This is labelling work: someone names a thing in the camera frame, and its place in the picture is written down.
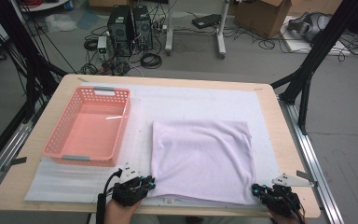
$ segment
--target wooden table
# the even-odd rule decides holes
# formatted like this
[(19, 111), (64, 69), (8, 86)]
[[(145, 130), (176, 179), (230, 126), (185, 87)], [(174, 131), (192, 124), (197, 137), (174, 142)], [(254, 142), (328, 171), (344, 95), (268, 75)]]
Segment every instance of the wooden table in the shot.
[[(14, 211), (60, 211), (95, 213), (93, 203), (36, 203), (24, 201), (25, 195), (34, 179), (42, 150), (48, 137), (58, 121), (73, 91), (82, 82), (100, 82), (128, 85), (152, 85), (164, 87), (210, 88), (221, 90), (254, 91), (261, 105), (268, 128), (272, 147), (274, 148), (280, 171), (296, 175), (296, 170), (304, 171), (297, 154), (296, 146), (283, 117), (281, 108), (273, 89), (268, 84), (234, 83), (219, 81), (183, 80), (144, 77), (102, 77), (67, 75), (54, 93), (41, 118), (34, 126), (28, 140), (18, 156), (27, 157), (27, 162), (14, 165), (0, 186), (0, 210)], [(293, 188), (306, 210), (306, 217), (318, 217), (319, 205), (311, 188)], [(244, 216), (269, 217), (265, 208), (187, 208), (164, 206), (141, 206), (138, 214), (189, 215), (189, 216)]]

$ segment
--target computer tower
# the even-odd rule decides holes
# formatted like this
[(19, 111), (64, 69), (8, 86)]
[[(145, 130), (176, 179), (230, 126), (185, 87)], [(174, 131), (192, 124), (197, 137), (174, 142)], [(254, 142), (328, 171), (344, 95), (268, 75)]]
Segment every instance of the computer tower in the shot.
[(131, 56), (131, 42), (134, 37), (131, 8), (113, 6), (107, 22), (115, 56)]
[(133, 23), (135, 26), (135, 37), (138, 43), (138, 49), (152, 49), (152, 22), (150, 20), (147, 6), (139, 6), (132, 8)]

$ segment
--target concrete floor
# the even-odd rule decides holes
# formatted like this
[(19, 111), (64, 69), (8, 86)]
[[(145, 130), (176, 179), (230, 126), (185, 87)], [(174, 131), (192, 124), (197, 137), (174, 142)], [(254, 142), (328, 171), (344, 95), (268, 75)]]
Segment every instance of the concrete floor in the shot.
[[(38, 20), (56, 8), (38, 14)], [(67, 12), (74, 21), (81, 21), (88, 12), (77, 8)], [(176, 24), (191, 27), (191, 16), (177, 19)], [(97, 18), (89, 29), (76, 29), (49, 35), (54, 44), (76, 71), (85, 63), (84, 36), (106, 24), (106, 17)], [(51, 61), (71, 71), (57, 51), (42, 36)], [(225, 39), (227, 57), (217, 55), (215, 36), (175, 33), (170, 57), (160, 53), (162, 66), (156, 70), (140, 68), (145, 77), (219, 80), (232, 82), (272, 83), (285, 77), (304, 61), (305, 54), (282, 53), (278, 48), (261, 49), (248, 35)], [(128, 76), (141, 74), (132, 69)], [(25, 98), (18, 76), (10, 60), (0, 61), (0, 132), (18, 112)], [(346, 223), (358, 223), (358, 57), (349, 56), (340, 62), (328, 56), (312, 80), (307, 130), (329, 187)], [(0, 223), (86, 223), (87, 214), (0, 212)], [(183, 223), (181, 218), (167, 223)], [(269, 223), (268, 220), (256, 222)], [(327, 223), (324, 216), (309, 223)]]

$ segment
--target folded towel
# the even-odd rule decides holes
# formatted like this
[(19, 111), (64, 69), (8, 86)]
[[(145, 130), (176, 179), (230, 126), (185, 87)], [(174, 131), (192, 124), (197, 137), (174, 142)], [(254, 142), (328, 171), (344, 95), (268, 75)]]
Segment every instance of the folded towel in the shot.
[(155, 121), (149, 197), (254, 204), (251, 138), (244, 121)]

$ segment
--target black pole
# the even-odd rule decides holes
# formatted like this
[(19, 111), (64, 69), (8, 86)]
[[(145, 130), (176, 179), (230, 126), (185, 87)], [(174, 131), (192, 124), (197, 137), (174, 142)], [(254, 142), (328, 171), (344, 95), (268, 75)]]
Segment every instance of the black pole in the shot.
[(293, 74), (271, 84), (272, 88), (276, 89), (289, 83), (286, 90), (280, 94), (280, 99), (289, 105), (293, 105), (302, 92), (298, 125), (303, 134), (307, 134), (305, 125), (312, 76), (357, 14), (358, 0), (343, 0), (301, 66)]

